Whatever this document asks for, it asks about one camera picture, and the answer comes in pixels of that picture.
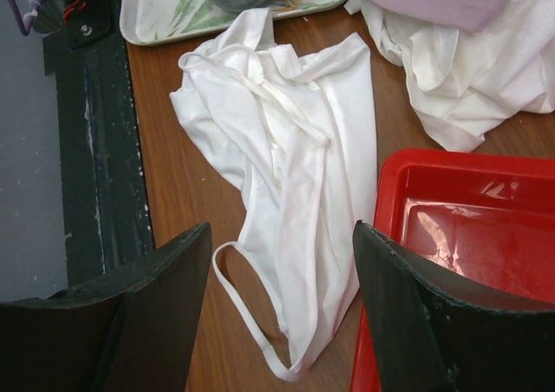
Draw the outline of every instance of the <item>white cloth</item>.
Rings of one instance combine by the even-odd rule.
[[[179,66],[183,83],[171,99],[180,124],[246,208],[238,241],[214,252],[214,270],[271,370],[296,381],[358,290],[352,231],[358,219],[372,222],[376,192],[369,48],[352,34],[299,58],[275,45],[269,10],[247,10]],[[219,271],[228,245],[267,290],[290,368]]]
[[[555,0],[511,0],[480,33],[349,0],[377,48],[407,73],[410,102],[448,150],[472,151],[520,110],[555,110]]]

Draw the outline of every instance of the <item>leaf-patterned tray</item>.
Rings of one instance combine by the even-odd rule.
[[[274,19],[334,8],[345,0],[270,0]],[[236,15],[209,0],[122,0],[120,29],[130,43],[155,45],[217,32]]]

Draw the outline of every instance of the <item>screw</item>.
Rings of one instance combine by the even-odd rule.
[[[90,26],[88,26],[88,25],[82,25],[81,26],[81,33],[84,36],[89,36],[92,32],[93,32],[93,29]]]

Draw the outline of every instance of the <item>brown wooden surface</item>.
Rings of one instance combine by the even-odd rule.
[[[378,166],[404,147],[439,148],[424,133],[408,103],[402,69],[375,50],[362,17],[343,8],[275,23],[277,43],[292,43],[299,55],[334,45],[358,32],[370,45],[378,133]],[[168,94],[179,88],[177,60],[213,36],[161,45],[129,46],[129,59],[140,126],[148,199],[156,245],[162,245],[201,222],[212,224],[213,243],[235,240],[245,216],[238,191],[204,161],[177,122]],[[555,157],[555,119],[551,115],[518,114],[493,130],[477,152]],[[223,263],[264,332],[286,356],[272,308],[262,285],[236,253]],[[361,300],[349,309],[343,324],[309,374],[300,382],[276,379],[251,339],[213,271],[208,278],[193,361],[189,392],[220,391],[347,391],[354,358]]]

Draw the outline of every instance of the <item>red wire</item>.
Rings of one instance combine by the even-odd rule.
[[[68,17],[69,15],[71,15],[73,12],[75,12],[76,10],[82,10],[85,8],[85,6],[87,6],[87,2],[82,2],[81,4],[78,4],[81,0],[75,0],[72,4],[70,4],[70,6],[68,6],[64,11],[63,11],[63,24],[67,25],[68,24]]]

